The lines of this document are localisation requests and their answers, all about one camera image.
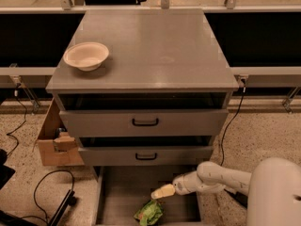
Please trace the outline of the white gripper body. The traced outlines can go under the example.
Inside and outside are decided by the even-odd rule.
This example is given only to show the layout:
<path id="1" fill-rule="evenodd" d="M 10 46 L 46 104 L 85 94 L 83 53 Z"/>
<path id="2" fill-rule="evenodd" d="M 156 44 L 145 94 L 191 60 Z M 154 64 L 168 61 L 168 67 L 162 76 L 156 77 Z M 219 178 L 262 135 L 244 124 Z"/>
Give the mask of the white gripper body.
<path id="1" fill-rule="evenodd" d="M 202 181 L 199 179 L 195 171 L 178 175 L 172 182 L 175 192 L 178 195 L 186 195 L 198 191 L 198 188 L 202 185 Z"/>

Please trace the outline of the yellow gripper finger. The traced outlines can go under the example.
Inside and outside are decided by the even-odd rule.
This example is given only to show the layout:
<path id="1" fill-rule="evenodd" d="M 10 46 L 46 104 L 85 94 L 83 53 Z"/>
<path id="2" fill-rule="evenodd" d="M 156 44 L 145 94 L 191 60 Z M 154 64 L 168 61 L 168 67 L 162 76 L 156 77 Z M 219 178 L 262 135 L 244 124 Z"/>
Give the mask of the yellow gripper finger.
<path id="1" fill-rule="evenodd" d="M 162 199 L 165 197 L 170 197 L 175 194 L 175 188 L 173 184 L 167 184 L 164 186 L 161 186 L 160 188 L 154 190 L 150 196 L 153 200 Z"/>

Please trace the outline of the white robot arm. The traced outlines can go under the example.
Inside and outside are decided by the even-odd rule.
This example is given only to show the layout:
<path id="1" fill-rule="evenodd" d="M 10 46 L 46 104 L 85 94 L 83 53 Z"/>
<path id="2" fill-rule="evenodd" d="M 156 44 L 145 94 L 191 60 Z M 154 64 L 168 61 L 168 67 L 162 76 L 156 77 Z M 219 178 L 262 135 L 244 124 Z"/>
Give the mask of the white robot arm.
<path id="1" fill-rule="evenodd" d="M 246 226 L 301 226 L 301 167 L 277 157 L 262 160 L 252 172 L 202 162 L 151 197 L 215 193 L 226 187 L 247 196 Z"/>

